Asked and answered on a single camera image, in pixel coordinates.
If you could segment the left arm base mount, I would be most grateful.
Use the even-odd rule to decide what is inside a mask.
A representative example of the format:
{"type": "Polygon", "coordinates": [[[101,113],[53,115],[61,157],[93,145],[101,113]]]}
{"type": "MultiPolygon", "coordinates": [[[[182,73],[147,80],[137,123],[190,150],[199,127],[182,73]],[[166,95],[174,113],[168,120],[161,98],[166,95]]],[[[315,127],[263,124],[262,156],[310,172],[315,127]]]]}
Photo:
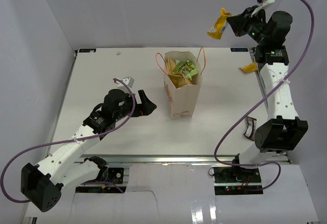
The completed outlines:
{"type": "Polygon", "coordinates": [[[76,193],[105,193],[120,194],[126,191],[124,186],[124,168],[108,168],[102,176],[89,185],[81,185],[75,189],[76,193]]]}

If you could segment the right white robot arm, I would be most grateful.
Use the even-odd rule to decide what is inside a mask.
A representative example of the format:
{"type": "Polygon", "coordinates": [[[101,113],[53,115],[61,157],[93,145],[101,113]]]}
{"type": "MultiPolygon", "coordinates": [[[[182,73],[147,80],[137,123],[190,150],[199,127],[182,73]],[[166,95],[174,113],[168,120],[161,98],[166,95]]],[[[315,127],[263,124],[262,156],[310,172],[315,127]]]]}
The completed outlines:
{"type": "Polygon", "coordinates": [[[232,167],[230,175],[238,183],[249,177],[248,169],[257,168],[273,154],[294,150],[309,128],[294,107],[287,77],[289,58],[284,42],[292,20],[285,11],[275,11],[266,20],[265,10],[258,6],[227,19],[236,36],[249,35],[258,44],[254,57],[268,96],[267,121],[256,129],[254,144],[233,161],[239,165],[232,167]]]}

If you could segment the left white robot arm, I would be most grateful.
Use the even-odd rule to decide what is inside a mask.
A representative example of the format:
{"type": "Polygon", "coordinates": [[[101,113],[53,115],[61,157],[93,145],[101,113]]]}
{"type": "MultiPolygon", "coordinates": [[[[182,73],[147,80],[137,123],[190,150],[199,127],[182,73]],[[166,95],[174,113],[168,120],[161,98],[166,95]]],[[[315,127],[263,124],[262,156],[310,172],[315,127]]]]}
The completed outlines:
{"type": "Polygon", "coordinates": [[[138,94],[140,104],[134,103],[132,96],[121,89],[110,90],[83,121],[72,142],[64,143],[37,164],[27,163],[22,168],[22,194],[41,212],[47,212],[59,202],[62,189],[87,181],[104,182],[108,177],[104,159],[92,156],[76,167],[73,163],[99,143],[107,131],[114,129],[119,120],[128,116],[148,116],[157,108],[143,90],[138,94]]]}

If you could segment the yellow chips bag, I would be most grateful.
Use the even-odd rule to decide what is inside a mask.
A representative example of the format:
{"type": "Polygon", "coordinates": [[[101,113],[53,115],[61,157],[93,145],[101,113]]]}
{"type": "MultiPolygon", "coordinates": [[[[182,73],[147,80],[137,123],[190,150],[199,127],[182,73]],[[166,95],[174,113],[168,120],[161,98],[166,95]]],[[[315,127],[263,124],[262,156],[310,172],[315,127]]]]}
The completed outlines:
{"type": "Polygon", "coordinates": [[[171,58],[167,59],[165,66],[167,69],[168,77],[170,78],[170,80],[172,81],[172,83],[175,85],[176,88],[180,88],[185,85],[192,84],[191,81],[185,75],[180,73],[177,74],[173,73],[173,69],[176,67],[176,63],[171,58]]]}

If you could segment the green candy packet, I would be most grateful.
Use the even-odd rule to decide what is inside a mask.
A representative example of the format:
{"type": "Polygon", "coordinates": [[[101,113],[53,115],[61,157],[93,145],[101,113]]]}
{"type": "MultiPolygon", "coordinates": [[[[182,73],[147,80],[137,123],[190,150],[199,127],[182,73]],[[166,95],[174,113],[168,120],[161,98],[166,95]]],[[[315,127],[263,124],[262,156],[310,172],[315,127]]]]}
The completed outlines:
{"type": "Polygon", "coordinates": [[[186,61],[179,61],[174,67],[174,69],[172,70],[172,72],[175,74],[182,74],[182,72],[189,72],[193,77],[198,74],[198,69],[190,59],[187,59],[186,61]]]}

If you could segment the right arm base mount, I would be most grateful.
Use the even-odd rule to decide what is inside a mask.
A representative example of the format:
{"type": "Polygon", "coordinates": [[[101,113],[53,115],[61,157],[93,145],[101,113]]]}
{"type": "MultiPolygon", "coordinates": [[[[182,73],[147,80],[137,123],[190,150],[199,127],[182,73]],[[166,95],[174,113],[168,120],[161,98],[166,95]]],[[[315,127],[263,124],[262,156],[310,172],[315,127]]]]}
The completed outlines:
{"type": "Polygon", "coordinates": [[[215,195],[257,195],[263,194],[262,180],[258,169],[237,174],[231,167],[211,167],[215,195]]]}

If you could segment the yellow snack bar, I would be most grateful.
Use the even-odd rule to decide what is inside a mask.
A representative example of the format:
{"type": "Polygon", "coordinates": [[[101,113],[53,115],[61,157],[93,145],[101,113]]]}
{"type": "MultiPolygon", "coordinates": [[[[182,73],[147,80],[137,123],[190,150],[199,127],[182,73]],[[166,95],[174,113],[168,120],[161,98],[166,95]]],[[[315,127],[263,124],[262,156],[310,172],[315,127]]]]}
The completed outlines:
{"type": "Polygon", "coordinates": [[[227,18],[231,16],[231,13],[227,12],[224,8],[221,8],[219,18],[216,20],[210,30],[207,31],[207,35],[213,39],[220,40],[222,38],[224,30],[228,25],[227,18]]]}

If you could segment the light green snack packet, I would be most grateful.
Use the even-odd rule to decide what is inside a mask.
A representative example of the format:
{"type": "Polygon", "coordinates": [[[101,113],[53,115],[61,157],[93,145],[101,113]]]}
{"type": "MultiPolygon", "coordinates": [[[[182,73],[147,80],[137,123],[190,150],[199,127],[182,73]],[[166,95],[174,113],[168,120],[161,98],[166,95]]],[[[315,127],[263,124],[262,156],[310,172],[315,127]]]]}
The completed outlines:
{"type": "Polygon", "coordinates": [[[183,76],[186,77],[189,81],[192,81],[192,76],[189,72],[182,72],[183,76]]]}

